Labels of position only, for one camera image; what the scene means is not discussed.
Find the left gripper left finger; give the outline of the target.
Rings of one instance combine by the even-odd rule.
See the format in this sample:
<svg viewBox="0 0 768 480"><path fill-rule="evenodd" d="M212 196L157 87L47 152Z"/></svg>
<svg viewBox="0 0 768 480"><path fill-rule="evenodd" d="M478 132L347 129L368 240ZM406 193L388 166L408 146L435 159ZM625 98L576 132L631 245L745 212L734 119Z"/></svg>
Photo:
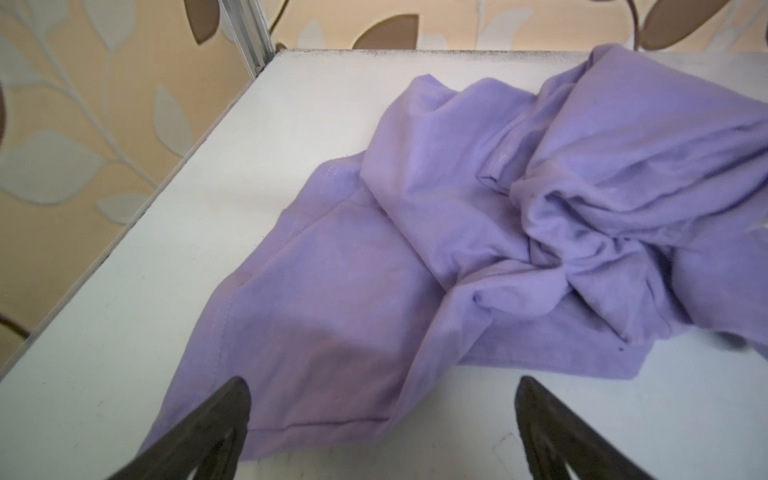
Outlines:
<svg viewBox="0 0 768 480"><path fill-rule="evenodd" d="M251 396L233 377L112 480L232 479L247 436Z"/></svg>

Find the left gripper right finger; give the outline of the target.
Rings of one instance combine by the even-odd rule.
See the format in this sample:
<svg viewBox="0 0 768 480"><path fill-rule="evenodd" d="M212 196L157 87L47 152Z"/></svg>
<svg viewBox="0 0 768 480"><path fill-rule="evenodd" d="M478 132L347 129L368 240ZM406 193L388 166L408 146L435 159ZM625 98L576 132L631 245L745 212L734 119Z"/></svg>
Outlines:
<svg viewBox="0 0 768 480"><path fill-rule="evenodd" d="M531 376L518 384L515 413L535 479L651 477Z"/></svg>

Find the purple cloth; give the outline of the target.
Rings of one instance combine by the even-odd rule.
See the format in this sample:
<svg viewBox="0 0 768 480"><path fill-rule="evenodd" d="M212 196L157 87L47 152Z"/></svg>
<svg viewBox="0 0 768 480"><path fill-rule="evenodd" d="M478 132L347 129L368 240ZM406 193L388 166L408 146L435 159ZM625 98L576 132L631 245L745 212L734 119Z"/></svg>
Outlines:
<svg viewBox="0 0 768 480"><path fill-rule="evenodd" d="M147 436L234 376L243 455L378 437L458 364L627 380L767 349L767 106L618 45L530 93L415 78L214 291Z"/></svg>

